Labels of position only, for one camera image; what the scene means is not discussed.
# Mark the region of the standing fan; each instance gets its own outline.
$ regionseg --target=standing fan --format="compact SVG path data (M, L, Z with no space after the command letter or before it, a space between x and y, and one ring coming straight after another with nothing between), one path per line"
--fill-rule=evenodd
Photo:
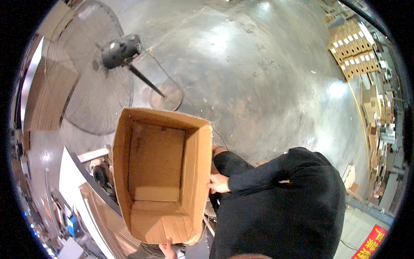
M59 72L56 62L79 73L64 116L83 131L96 135L115 131L122 108L132 105L131 72L160 95L151 93L153 108L176 110L181 104L182 93L176 86L162 93L132 66L133 58L141 53L139 37L124 36L112 9L99 1L82 2L58 40L50 41L45 49L46 60L55 61L45 63L46 80L53 80L53 73Z

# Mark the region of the black sleeve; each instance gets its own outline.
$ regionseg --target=black sleeve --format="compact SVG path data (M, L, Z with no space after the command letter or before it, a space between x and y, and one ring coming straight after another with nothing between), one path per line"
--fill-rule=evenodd
M316 174L311 170L305 174L300 173L302 167L328 165L327 160L323 161L315 153L305 148L289 149L287 154L271 160L254 169L246 169L243 172L229 178L230 191L241 191L258 187L272 186L282 180L295 179L296 183L306 183Z

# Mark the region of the black shirt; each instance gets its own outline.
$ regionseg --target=black shirt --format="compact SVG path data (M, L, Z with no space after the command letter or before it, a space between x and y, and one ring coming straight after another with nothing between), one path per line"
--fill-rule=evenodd
M238 254L333 258L346 204L344 183L329 161L320 153L293 148L257 168L230 172L218 162L229 153L214 158L219 172L230 176L231 192L219 199L210 259Z

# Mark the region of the yellow line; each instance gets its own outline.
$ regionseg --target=yellow line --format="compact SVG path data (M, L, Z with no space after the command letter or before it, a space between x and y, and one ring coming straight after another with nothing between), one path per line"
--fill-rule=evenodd
M363 129L363 135L364 135L364 138L365 138L366 158L367 158L367 162L368 162L368 164L367 164L367 168L368 168L368 180L369 180L369 176L370 176L370 172L369 172L369 148L368 148L368 139L367 139L366 132L365 132L365 123L363 121L361 109L359 108L358 101L356 100L354 90L352 89L351 84L349 82L348 82L348 86L349 86L349 89L351 90L352 95L354 96L356 109L359 112L359 118L361 118L361 126L362 126L362 129Z

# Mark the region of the person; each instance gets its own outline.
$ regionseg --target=person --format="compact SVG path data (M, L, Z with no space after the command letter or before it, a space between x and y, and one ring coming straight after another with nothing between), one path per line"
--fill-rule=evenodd
M213 145L210 259L333 258L345 215L339 172L318 152L289 151L257 168ZM174 259L172 240L160 245Z

